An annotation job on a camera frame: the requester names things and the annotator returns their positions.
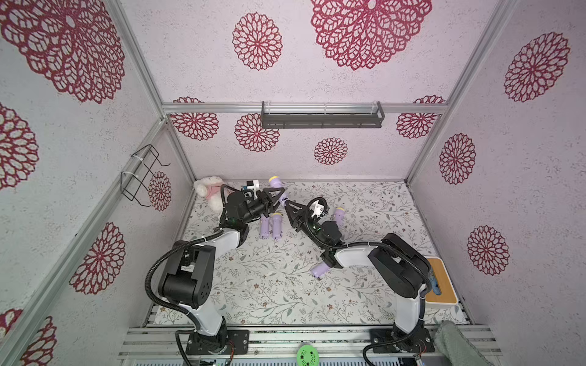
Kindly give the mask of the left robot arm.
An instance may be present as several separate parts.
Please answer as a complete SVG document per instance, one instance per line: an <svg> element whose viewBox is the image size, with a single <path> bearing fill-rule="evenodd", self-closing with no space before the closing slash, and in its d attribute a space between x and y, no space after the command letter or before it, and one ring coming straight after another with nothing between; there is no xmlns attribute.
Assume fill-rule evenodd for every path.
<svg viewBox="0 0 586 366"><path fill-rule="evenodd" d="M209 299L215 260L242 246L249 224L274 214L284 188L252 192L223 184L220 187L221 214L218 227L207 236L175 242L146 273L144 289L152 302L184 314L192 329L175 331L175 342L184 364L190 355L243 355L241 346L230 338L227 320Z"/></svg>

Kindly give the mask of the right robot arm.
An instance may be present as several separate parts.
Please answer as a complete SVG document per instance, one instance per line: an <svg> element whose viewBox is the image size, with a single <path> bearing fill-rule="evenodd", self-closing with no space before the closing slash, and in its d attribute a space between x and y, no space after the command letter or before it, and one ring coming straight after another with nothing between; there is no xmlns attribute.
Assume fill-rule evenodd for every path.
<svg viewBox="0 0 586 366"><path fill-rule="evenodd" d="M433 290L433 269L426 257L394 233L378 242L343 242L337 221L320 222L328 211L327 202L321 197L308 204L288 200L285 211L292 228L303 232L323 250L321 262L311 269L315 278L323 277L333 268L372 267L398 296L392 328L372 333L370 344L363 349L367 365L373 364L369 351L422 355L434 350L424 321L426 297Z"/></svg>

